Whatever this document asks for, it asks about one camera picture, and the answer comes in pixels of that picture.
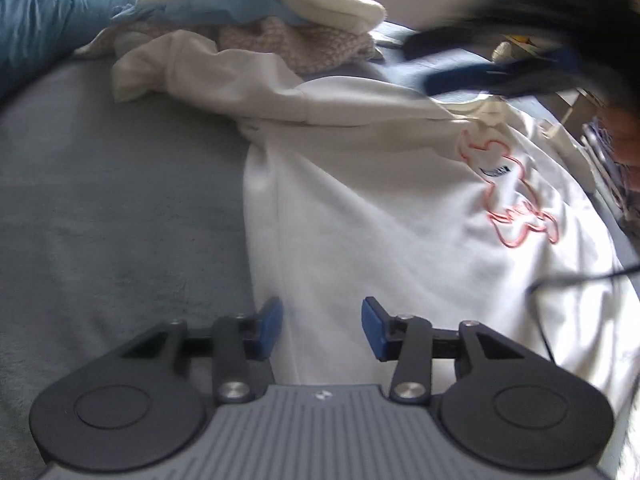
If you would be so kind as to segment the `grey bed sheet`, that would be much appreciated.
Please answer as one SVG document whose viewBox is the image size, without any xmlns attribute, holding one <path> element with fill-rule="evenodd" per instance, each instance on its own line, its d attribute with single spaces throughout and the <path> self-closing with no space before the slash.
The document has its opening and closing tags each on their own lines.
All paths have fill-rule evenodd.
<svg viewBox="0 0 640 480">
<path fill-rule="evenodd" d="M 112 62 L 56 66 L 1 111 L 1 474 L 42 461 L 38 393 L 171 318 L 252 310 L 250 141 L 163 92 L 119 102 Z"/>
</svg>

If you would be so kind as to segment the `blue duvet roll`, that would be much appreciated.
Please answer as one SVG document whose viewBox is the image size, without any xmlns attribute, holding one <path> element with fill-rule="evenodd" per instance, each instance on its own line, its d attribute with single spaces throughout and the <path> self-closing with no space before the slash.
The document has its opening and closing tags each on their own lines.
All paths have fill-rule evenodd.
<svg viewBox="0 0 640 480">
<path fill-rule="evenodd" d="M 136 0 L 1 0 L 1 97 L 88 44 Z"/>
</svg>

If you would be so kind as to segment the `white bear print sweatshirt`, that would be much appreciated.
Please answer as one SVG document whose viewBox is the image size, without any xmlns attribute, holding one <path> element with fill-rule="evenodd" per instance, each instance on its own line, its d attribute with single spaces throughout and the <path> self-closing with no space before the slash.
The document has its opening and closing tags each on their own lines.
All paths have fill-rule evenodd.
<svg viewBox="0 0 640 480">
<path fill-rule="evenodd" d="M 285 306 L 281 384 L 387 385 L 360 326 L 363 298 L 438 327 L 477 320 L 591 382 L 621 408 L 639 371 L 626 278 L 526 288 L 618 266 L 576 164 L 495 98 L 437 102 L 359 77 L 303 80 L 273 54 L 171 32 L 114 65 L 119 102 L 163 92 L 231 117 L 250 141 L 244 219 L 254 297 Z"/>
</svg>

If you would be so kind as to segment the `light blue garment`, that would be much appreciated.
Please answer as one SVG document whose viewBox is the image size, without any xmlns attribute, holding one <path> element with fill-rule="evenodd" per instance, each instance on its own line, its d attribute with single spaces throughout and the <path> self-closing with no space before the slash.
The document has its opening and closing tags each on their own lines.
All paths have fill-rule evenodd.
<svg viewBox="0 0 640 480">
<path fill-rule="evenodd" d="M 263 18 L 280 18 L 285 24 L 308 26 L 281 0 L 170 0 L 136 2 L 124 6 L 112 18 L 113 24 L 137 21 L 177 25 L 244 25 Z"/>
</svg>

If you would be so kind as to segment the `white yarn ball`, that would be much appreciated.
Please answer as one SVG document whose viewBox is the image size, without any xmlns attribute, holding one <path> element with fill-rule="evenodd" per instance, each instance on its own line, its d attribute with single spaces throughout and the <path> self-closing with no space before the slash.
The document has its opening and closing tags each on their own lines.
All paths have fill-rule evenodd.
<svg viewBox="0 0 640 480">
<path fill-rule="evenodd" d="M 500 42 L 491 55 L 491 61 L 494 63 L 506 63 L 514 60 L 513 44 L 510 41 Z"/>
</svg>

